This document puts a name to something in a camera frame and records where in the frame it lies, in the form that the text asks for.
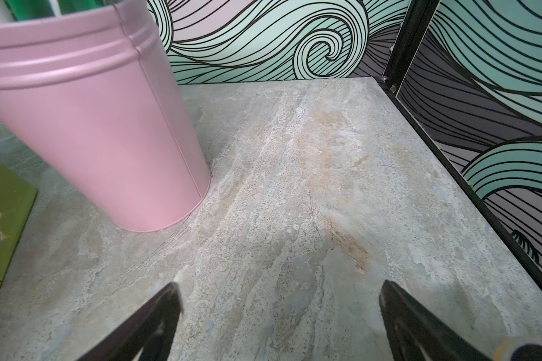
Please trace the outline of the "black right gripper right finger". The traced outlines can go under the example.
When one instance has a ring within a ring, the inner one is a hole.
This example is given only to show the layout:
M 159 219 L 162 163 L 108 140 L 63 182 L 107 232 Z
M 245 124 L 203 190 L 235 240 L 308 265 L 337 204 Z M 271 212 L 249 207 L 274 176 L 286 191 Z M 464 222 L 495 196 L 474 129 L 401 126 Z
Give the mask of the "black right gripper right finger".
M 394 281 L 384 281 L 379 307 L 395 360 L 487 360 Z

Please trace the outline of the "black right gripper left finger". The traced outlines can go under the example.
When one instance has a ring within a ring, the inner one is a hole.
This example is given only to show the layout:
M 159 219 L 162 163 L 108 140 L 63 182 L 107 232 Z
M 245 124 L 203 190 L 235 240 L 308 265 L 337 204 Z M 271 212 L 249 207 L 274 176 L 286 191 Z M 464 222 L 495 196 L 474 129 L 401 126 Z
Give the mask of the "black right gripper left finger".
M 168 283 L 81 360 L 167 360 L 172 349 L 182 298 Z

